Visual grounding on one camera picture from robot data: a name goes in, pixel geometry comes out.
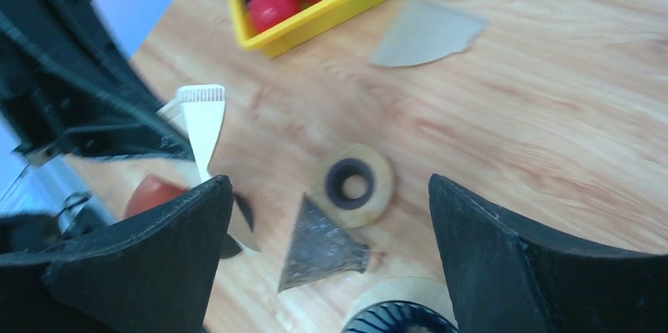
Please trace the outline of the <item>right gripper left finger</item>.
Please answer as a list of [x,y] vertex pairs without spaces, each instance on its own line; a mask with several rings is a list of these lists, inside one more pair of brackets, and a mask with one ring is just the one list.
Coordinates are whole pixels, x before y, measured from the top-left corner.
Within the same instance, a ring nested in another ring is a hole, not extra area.
[[215,176],[47,250],[4,253],[2,331],[201,331],[232,204]]

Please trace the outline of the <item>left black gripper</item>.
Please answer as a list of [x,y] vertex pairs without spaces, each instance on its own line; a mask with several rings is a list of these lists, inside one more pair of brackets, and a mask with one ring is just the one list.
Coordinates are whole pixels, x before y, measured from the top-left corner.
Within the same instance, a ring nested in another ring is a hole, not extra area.
[[1,0],[1,114],[25,157],[190,161],[93,0]]

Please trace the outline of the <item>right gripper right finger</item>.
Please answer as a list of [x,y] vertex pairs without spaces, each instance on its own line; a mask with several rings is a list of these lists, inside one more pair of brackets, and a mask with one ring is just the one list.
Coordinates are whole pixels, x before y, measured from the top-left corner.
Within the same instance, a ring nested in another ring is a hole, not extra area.
[[429,210],[460,331],[666,331],[666,255],[567,234],[438,174]]

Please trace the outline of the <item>blue ribbed dripper cone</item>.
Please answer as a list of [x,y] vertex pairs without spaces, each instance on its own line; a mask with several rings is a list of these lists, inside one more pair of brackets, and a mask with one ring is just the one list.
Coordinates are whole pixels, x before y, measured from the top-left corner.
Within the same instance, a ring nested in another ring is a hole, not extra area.
[[352,316],[342,332],[350,333],[456,333],[458,328],[429,307],[409,301],[378,302]]

